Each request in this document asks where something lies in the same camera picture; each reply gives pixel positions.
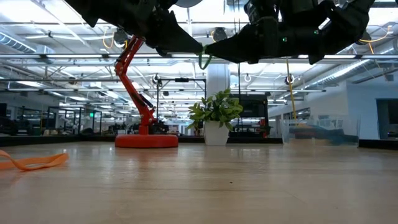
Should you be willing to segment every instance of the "orange strap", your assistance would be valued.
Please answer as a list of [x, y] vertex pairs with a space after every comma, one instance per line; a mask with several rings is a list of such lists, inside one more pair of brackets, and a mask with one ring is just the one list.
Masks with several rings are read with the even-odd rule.
[[63, 164], [65, 161], [67, 161], [69, 159], [69, 155], [66, 153], [63, 153], [63, 154], [57, 154], [54, 156], [15, 160], [15, 159], [11, 158], [11, 156], [8, 153], [6, 153], [2, 150], [0, 150], [0, 157], [5, 157], [10, 160], [9, 162], [0, 162], [0, 170], [17, 167], [18, 169], [23, 170], [23, 171], [37, 170], [37, 169], [43, 169], [43, 168], [57, 166], [57, 165]]

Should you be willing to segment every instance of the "red round base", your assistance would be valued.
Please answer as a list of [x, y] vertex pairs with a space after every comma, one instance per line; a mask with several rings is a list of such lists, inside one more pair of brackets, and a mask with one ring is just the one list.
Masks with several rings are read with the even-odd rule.
[[168, 148], [178, 147], [178, 137], [173, 135], [119, 134], [114, 142], [116, 147]]

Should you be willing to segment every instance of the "green plant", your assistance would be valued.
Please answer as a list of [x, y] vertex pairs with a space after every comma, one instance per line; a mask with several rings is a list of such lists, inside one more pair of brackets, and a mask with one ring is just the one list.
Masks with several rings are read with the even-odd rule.
[[220, 128], [225, 124], [231, 131], [233, 127], [230, 122], [239, 118], [243, 107], [239, 104], [239, 99], [229, 97], [230, 93], [230, 89], [219, 91], [207, 99], [202, 98], [203, 106], [200, 103], [195, 103], [189, 107], [190, 119], [193, 120], [193, 123], [188, 128], [198, 127], [202, 121], [219, 121]]

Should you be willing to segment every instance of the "green cable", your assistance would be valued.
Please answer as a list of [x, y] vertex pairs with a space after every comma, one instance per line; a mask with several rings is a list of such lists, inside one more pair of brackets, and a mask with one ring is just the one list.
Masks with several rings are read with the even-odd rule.
[[205, 66], [202, 67], [201, 60], [202, 60], [203, 54], [206, 52], [206, 48], [207, 48], [207, 45], [205, 45], [203, 47], [203, 51], [199, 53], [199, 68], [202, 70], [206, 69], [207, 66], [209, 66], [211, 59], [213, 58], [213, 56], [210, 55], [209, 58], [207, 59], [207, 62], [205, 63]]

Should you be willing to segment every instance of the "white planter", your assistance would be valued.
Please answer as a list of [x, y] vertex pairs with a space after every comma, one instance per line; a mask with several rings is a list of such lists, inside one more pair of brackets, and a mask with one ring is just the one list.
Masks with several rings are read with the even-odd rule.
[[229, 130], [224, 125], [219, 128], [220, 122], [205, 122], [205, 141], [208, 146], [225, 146], [228, 140]]

